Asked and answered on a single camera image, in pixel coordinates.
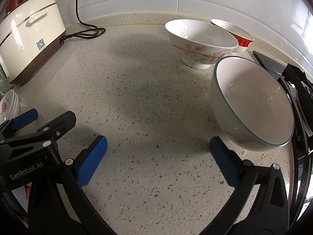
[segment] white bowl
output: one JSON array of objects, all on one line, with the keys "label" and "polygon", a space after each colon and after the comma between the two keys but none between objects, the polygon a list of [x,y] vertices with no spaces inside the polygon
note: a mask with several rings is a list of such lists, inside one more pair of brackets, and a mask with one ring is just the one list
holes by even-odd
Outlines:
[{"label": "white bowl", "polygon": [[170,40],[183,62],[195,69],[207,69],[238,46],[229,32],[210,23],[177,19],[165,24]]},{"label": "white bowl", "polygon": [[228,56],[216,63],[210,99],[220,128],[246,149],[284,146],[292,137],[295,121],[285,91],[248,59]]},{"label": "white bowl", "polygon": [[12,110],[11,110],[11,113],[10,113],[10,116],[9,116],[9,120],[11,120],[14,117],[16,104],[17,104],[17,94],[14,92],[14,102],[13,102]]},{"label": "white bowl", "polygon": [[238,47],[234,48],[231,53],[242,53],[248,48],[250,43],[255,40],[255,38],[246,30],[243,30],[239,26],[236,26],[232,23],[219,19],[211,19],[210,22],[216,26],[219,26],[220,28],[225,29],[238,40]]},{"label": "white bowl", "polygon": [[14,91],[9,90],[0,101],[0,124],[4,122],[4,118],[9,120],[10,113],[15,100]]},{"label": "white bowl", "polygon": [[17,97],[17,101],[16,101],[17,104],[16,104],[16,108],[15,108],[15,112],[14,112],[13,118],[18,117],[18,114],[19,114],[19,99],[18,99],[18,95],[17,94],[16,94],[16,97]]}]

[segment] rice cooker handle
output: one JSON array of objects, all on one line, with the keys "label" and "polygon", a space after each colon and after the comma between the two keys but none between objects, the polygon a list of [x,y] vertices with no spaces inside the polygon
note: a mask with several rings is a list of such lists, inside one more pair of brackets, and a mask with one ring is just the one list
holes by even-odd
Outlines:
[{"label": "rice cooker handle", "polygon": [[48,13],[48,11],[49,11],[48,8],[46,8],[46,9],[44,9],[42,11],[39,11],[35,16],[31,17],[28,20],[28,24],[26,24],[26,26],[31,25],[32,23],[36,22],[37,20],[39,20],[40,18],[45,16]]},{"label": "rice cooker handle", "polygon": [[1,55],[0,55],[0,67],[1,67],[2,71],[4,72],[3,73],[4,78],[8,79],[10,74],[9,74],[9,71],[7,70],[7,67],[4,64],[4,61],[3,61],[2,57],[1,57]]}]

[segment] white rice cooker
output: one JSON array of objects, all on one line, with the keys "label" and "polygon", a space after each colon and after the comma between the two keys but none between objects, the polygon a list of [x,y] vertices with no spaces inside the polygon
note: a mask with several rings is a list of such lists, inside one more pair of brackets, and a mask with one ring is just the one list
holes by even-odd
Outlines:
[{"label": "white rice cooker", "polygon": [[29,0],[0,24],[0,65],[12,85],[24,85],[63,45],[65,27],[55,0]]}]

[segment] bowl with pink flower pattern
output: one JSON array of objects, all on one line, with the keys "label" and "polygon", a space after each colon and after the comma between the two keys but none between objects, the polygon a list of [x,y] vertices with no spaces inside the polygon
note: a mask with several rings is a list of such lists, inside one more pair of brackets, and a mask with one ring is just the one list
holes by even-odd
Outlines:
[{"label": "bowl with pink flower pattern", "polygon": [[213,24],[177,19],[165,24],[171,44],[189,67],[203,70],[228,56],[238,46],[237,39]]},{"label": "bowl with pink flower pattern", "polygon": [[0,124],[9,120],[13,108],[15,95],[13,89],[9,90],[0,101]]}]

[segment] blue gripper pad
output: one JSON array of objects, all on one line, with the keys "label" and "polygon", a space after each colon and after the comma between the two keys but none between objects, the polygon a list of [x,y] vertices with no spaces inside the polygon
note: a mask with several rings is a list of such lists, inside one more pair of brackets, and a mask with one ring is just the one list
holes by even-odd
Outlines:
[{"label": "blue gripper pad", "polygon": [[31,122],[35,121],[38,118],[38,111],[31,109],[23,113],[22,115],[14,118],[12,128],[13,130],[20,130],[23,127],[27,126]]},{"label": "blue gripper pad", "polygon": [[229,150],[218,136],[210,139],[209,148],[227,184],[237,188],[240,180],[240,168],[242,167],[239,156],[234,151]]},{"label": "blue gripper pad", "polygon": [[76,169],[76,182],[79,187],[88,185],[107,148],[106,138],[99,135],[87,149],[77,156],[74,169]]}]

